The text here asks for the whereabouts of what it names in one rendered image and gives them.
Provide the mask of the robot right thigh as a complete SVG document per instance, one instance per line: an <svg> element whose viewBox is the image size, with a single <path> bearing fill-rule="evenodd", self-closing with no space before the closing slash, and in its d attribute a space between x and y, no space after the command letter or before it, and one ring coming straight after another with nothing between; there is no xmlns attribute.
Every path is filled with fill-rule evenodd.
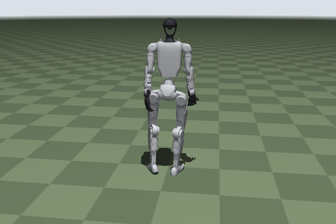
<svg viewBox="0 0 336 224"><path fill-rule="evenodd" d="M176 128L173 129L172 134L175 139L179 139L180 130L185 130L187 119L187 95L180 91L175 91L176 102Z"/></svg>

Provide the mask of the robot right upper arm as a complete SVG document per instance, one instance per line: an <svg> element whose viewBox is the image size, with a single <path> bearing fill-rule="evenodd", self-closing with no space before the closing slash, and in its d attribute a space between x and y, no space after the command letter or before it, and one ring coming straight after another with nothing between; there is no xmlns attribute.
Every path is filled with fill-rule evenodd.
<svg viewBox="0 0 336 224"><path fill-rule="evenodd" d="M192 64L192 49L189 44L181 43L182 45L182 51L185 52L184 54L184 73L190 74L191 64Z"/></svg>

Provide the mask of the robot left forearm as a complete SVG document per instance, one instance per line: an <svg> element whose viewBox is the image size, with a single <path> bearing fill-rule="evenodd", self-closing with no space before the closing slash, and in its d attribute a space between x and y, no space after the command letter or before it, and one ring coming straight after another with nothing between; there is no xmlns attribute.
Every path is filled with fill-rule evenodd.
<svg viewBox="0 0 336 224"><path fill-rule="evenodd" d="M144 90L143 93L146 95L146 91L150 90L151 92L151 85L152 85L152 75L151 74L147 74L147 66L145 67L145 82L144 82Z"/></svg>

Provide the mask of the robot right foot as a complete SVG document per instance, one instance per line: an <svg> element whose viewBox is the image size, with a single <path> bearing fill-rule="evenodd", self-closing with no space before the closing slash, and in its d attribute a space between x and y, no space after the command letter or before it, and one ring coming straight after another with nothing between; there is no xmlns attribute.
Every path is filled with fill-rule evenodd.
<svg viewBox="0 0 336 224"><path fill-rule="evenodd" d="M184 168L184 163L179 163L179 167L176 168L176 166L172 167L171 169L171 175L175 176Z"/></svg>

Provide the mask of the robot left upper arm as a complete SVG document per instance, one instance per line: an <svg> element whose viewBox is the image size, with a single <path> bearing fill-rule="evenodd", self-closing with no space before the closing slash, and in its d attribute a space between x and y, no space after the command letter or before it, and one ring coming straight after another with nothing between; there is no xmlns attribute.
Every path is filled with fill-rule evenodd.
<svg viewBox="0 0 336 224"><path fill-rule="evenodd" d="M149 44L148 46L148 52L147 52L147 58L146 58L146 61L147 61L147 73L154 73L154 59L155 59L155 54L154 52L156 51L156 47L157 47L157 44L158 42L155 42L155 43L151 43Z"/></svg>

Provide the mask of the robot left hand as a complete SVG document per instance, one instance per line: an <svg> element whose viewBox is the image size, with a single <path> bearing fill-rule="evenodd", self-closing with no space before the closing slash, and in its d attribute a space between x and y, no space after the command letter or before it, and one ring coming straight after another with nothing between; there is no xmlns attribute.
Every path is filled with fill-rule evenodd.
<svg viewBox="0 0 336 224"><path fill-rule="evenodd" d="M148 111L152 112L154 110L151 109L151 106L150 106L150 99L149 99L149 96L150 96L151 92L150 90L147 90L146 91L146 95L144 94L145 96L145 99L144 99L144 103L145 103L145 107Z"/></svg>

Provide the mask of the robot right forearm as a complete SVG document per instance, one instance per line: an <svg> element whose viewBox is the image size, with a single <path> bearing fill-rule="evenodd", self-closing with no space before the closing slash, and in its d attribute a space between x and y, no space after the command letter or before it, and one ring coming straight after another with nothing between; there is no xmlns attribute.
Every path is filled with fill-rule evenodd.
<svg viewBox="0 0 336 224"><path fill-rule="evenodd" d="M195 94L195 91L194 91L194 68L191 67L190 69L190 74L188 76L186 76L186 84L187 84L187 89L188 91L190 92L190 95L194 95Z"/></svg>

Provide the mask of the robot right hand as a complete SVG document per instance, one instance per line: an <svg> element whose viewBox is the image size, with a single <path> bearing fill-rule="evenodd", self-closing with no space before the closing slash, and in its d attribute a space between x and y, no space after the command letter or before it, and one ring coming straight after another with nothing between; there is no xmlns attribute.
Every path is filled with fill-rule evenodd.
<svg viewBox="0 0 336 224"><path fill-rule="evenodd" d="M190 92L188 91L188 96L189 96L189 99L188 99L188 104L187 106L192 106L194 104L196 104L196 100L198 101L199 99L194 95L190 95Z"/></svg>

